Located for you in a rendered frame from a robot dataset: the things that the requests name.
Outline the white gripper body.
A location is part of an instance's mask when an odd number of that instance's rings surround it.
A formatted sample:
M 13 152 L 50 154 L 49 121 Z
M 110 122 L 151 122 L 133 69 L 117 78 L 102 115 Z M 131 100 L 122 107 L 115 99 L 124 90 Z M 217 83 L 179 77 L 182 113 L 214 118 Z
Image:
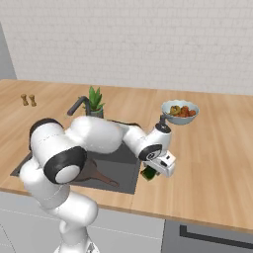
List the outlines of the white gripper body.
M 165 177 L 171 177 L 173 175 L 175 166 L 175 161 L 155 160 L 153 162 L 153 168 L 156 170 L 156 174 L 163 174 Z

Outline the green sponge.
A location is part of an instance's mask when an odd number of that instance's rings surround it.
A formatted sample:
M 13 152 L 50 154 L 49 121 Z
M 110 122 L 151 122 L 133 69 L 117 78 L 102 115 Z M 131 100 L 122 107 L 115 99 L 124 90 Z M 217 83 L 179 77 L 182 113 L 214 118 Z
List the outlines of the green sponge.
M 155 169 L 151 168 L 150 166 L 146 166 L 140 174 L 146 181 L 153 180 L 156 176 L 159 176 L 160 173 L 157 172 Z

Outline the dark grey sink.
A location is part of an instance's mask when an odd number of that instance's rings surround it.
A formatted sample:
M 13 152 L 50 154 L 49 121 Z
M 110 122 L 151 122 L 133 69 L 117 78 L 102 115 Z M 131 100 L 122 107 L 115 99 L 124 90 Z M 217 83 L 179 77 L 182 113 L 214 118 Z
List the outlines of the dark grey sink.
M 80 117 L 69 128 L 42 120 L 31 128 L 30 153 L 14 174 L 25 187 L 40 193 L 71 184 L 133 194 L 140 161 L 124 142 L 126 132 L 126 125 L 92 117 Z M 73 183 L 88 158 L 120 185 L 113 187 L 94 179 Z

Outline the brown pan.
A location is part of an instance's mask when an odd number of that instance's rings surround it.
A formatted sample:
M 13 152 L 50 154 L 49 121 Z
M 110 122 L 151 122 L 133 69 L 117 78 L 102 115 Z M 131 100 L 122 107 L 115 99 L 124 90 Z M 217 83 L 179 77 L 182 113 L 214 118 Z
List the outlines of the brown pan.
M 85 182 L 90 179 L 102 181 L 113 187 L 118 187 L 120 185 L 118 182 L 102 174 L 98 170 L 96 161 L 88 158 L 80 174 L 73 180 L 73 183 Z

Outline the pale blue bowl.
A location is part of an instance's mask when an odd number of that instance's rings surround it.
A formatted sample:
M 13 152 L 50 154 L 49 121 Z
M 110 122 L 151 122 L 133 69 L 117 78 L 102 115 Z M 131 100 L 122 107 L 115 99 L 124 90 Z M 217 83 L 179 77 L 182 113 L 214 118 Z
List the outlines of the pale blue bowl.
M 171 116 L 170 115 L 170 109 L 173 106 L 179 106 L 180 108 L 182 108 L 183 106 L 187 106 L 189 108 L 189 110 L 193 110 L 196 113 L 193 116 L 184 117 L 184 118 L 182 118 L 182 117 L 176 117 L 176 116 Z M 195 105 L 194 103 L 189 102 L 189 101 L 185 101 L 185 100 L 172 100 L 172 101 L 164 102 L 161 105 L 161 111 L 162 111 L 162 114 L 164 115 L 165 119 L 169 123 L 174 124 L 174 125 L 182 126 L 182 125 L 187 125 L 190 122 L 192 122 L 194 120 L 194 118 L 199 114 L 200 109 L 199 109 L 199 107 L 197 105 Z

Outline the red fruit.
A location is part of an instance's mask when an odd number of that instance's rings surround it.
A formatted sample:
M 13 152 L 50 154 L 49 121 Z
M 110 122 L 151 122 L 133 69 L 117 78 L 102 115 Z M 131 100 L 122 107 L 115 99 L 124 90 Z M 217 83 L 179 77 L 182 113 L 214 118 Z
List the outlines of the red fruit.
M 196 114 L 195 110 L 190 110 L 187 106 L 181 108 L 179 116 L 182 118 L 193 117 Z

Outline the grey drawer front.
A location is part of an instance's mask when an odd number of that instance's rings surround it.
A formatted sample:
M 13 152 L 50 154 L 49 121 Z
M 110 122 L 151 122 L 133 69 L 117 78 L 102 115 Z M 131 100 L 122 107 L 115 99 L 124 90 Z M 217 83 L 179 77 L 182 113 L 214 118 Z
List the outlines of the grey drawer front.
M 0 192 L 0 211 L 57 221 L 57 217 L 44 212 L 34 198 L 11 193 Z M 121 211 L 99 209 L 98 217 L 92 223 L 92 227 L 161 238 L 164 220 Z

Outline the grey dishwasher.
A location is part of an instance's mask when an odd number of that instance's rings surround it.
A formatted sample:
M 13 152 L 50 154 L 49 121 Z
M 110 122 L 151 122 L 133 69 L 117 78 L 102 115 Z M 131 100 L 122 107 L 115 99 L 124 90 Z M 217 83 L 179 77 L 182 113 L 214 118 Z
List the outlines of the grey dishwasher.
M 253 253 L 252 249 L 181 237 L 179 235 L 180 225 L 186 225 L 189 232 L 253 243 L 253 230 L 247 231 L 206 222 L 193 222 L 192 220 L 166 219 L 161 253 Z

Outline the green plant in grey pot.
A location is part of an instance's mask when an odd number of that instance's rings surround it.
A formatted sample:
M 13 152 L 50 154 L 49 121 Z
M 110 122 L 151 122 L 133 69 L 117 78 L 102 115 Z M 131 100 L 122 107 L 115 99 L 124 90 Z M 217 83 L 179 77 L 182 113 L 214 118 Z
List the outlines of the green plant in grey pot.
M 86 106 L 87 115 L 97 118 L 104 117 L 104 103 L 102 103 L 102 97 L 100 89 L 95 90 L 93 87 L 89 88 L 88 105 Z

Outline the dark grey tap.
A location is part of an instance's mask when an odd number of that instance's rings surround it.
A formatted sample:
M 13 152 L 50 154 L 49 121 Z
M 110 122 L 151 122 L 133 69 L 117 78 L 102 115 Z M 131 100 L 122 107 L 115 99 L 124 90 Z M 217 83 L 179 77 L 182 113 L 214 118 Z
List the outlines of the dark grey tap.
M 67 111 L 68 116 L 73 116 L 73 114 L 76 112 L 76 110 L 82 105 L 85 104 L 85 113 L 86 116 L 91 115 L 91 109 L 89 104 L 89 99 L 86 96 L 81 96 L 78 98 L 78 100 L 75 102 L 75 104 Z

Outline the grey cupboard door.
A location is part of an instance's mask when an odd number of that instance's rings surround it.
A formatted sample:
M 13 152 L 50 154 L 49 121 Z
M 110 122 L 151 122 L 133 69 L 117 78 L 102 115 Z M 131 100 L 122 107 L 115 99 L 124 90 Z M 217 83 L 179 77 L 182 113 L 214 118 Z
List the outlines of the grey cupboard door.
M 3 253 L 53 253 L 60 243 L 59 220 L 0 211 Z M 161 238 L 88 227 L 101 253 L 161 253 Z

